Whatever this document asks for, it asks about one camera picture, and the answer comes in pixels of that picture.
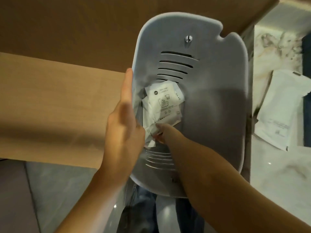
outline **gray floor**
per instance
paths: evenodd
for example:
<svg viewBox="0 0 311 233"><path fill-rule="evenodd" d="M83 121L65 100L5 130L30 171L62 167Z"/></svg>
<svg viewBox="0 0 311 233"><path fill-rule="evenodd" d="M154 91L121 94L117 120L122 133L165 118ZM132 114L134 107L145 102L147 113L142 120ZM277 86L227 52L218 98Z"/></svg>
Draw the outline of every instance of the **gray floor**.
<svg viewBox="0 0 311 233"><path fill-rule="evenodd" d="M53 233L78 201L96 170L37 162L26 162L26 168L41 233ZM129 187L125 187L118 197L104 233L117 230L126 201L126 188ZM175 199L158 196L156 206L160 233L180 233ZM206 225L205 232L215 231Z"/></svg>

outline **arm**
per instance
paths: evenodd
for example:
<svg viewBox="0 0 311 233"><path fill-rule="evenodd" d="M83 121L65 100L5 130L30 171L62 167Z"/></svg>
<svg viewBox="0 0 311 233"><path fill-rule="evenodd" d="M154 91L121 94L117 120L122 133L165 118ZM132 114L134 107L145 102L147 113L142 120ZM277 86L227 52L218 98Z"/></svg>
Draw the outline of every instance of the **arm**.
<svg viewBox="0 0 311 233"><path fill-rule="evenodd" d="M102 233L117 194L130 176L145 143L145 130L132 108L132 77L128 69L121 98L109 115L103 162L89 186L56 233Z"/></svg>
<svg viewBox="0 0 311 233"><path fill-rule="evenodd" d="M311 232L311 227L255 190L212 149L185 138L167 124L155 138L171 151L185 192L218 232Z"/></svg>

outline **blue jeans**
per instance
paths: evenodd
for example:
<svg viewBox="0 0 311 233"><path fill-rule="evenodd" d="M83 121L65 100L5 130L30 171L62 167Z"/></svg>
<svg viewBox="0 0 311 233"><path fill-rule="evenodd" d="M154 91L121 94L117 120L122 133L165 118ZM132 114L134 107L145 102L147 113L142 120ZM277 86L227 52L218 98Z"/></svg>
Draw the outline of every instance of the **blue jeans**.
<svg viewBox="0 0 311 233"><path fill-rule="evenodd" d="M137 186L130 205L122 212L117 233L159 233L156 197L156 194ZM176 199L176 213L181 233L203 233L204 219L188 199Z"/></svg>

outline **person's leg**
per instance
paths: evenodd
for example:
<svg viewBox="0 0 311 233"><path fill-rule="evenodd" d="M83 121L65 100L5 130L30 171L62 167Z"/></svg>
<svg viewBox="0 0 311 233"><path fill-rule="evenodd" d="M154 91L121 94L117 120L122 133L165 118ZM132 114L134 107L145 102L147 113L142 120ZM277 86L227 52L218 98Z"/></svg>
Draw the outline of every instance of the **person's leg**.
<svg viewBox="0 0 311 233"><path fill-rule="evenodd" d="M136 186L130 204L122 212L117 233L159 233L156 196Z"/></svg>
<svg viewBox="0 0 311 233"><path fill-rule="evenodd" d="M204 232L204 219L198 215L188 199L176 199L176 214L181 233Z"/></svg>

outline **white marble surface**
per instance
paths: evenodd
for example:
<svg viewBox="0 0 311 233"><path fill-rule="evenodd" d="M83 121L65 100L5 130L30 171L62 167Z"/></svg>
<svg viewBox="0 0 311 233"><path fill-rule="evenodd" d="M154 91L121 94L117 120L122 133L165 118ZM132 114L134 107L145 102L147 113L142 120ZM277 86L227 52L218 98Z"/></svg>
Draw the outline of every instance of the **white marble surface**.
<svg viewBox="0 0 311 233"><path fill-rule="evenodd" d="M302 72L301 36L255 27L253 112L260 107L271 71ZM302 104L293 122L289 151L252 136L251 185L311 225L311 148L303 147Z"/></svg>

